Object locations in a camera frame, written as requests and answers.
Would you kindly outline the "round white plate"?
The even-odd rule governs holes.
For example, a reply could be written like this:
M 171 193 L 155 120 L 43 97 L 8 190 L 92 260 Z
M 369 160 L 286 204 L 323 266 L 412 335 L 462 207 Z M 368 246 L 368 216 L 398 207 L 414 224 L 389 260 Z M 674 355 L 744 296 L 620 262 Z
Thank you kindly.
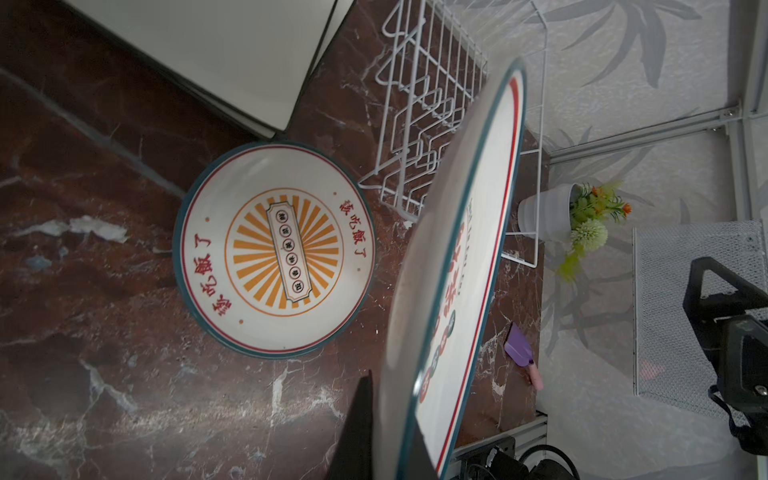
M 406 479 L 416 442 L 430 475 L 453 452 L 487 323 L 523 143 L 526 72 L 497 69 L 450 141 L 399 273 L 374 403 L 372 470 Z
M 173 265 L 201 328 L 266 359 L 332 341 L 359 313 L 376 257 L 349 172 L 295 143 L 250 143 L 209 165 L 182 202 Z

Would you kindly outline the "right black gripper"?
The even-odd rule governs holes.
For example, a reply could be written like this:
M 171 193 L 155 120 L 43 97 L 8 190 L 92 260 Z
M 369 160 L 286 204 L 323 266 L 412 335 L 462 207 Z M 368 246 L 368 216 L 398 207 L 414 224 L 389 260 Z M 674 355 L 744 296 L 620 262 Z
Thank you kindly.
M 742 450 L 767 454 L 767 322 L 749 314 L 767 293 L 712 257 L 691 262 L 683 310 L 717 374 L 708 397 Z

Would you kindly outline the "square white plate black rim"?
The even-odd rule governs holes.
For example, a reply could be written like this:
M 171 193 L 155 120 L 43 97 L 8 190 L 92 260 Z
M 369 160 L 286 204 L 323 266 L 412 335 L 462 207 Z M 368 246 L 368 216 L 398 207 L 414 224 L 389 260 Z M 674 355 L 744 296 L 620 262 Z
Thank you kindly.
M 346 20 L 347 16 L 349 15 L 349 11 L 354 4 L 355 2 L 352 0 L 334 2 L 332 11 L 323 30 L 320 44 L 314 53 L 311 68 L 308 70 L 308 73 L 305 76 L 304 82 L 299 92 L 300 96 L 306 91 L 312 76 L 316 73 L 325 53 L 337 36 L 339 29 L 341 28 L 343 22 Z M 227 105 L 224 101 L 216 99 L 212 94 L 204 93 L 197 87 L 190 86 L 189 92 L 198 100 L 204 102 L 211 111 L 216 112 L 222 118 L 230 120 L 238 127 L 241 127 L 242 129 L 256 135 L 261 139 L 272 139 L 276 134 L 283 133 L 285 131 L 285 127 L 275 128 L 273 126 L 269 126 L 263 121 L 257 120 L 252 116 L 240 112 L 235 107 Z

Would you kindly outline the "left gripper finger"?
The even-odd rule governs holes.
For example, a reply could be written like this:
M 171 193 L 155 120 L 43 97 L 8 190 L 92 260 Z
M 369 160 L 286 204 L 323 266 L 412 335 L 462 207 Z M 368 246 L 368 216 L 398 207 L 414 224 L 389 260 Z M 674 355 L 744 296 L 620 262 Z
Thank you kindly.
M 369 480 L 372 474 L 373 375 L 368 371 L 356 387 L 326 480 Z

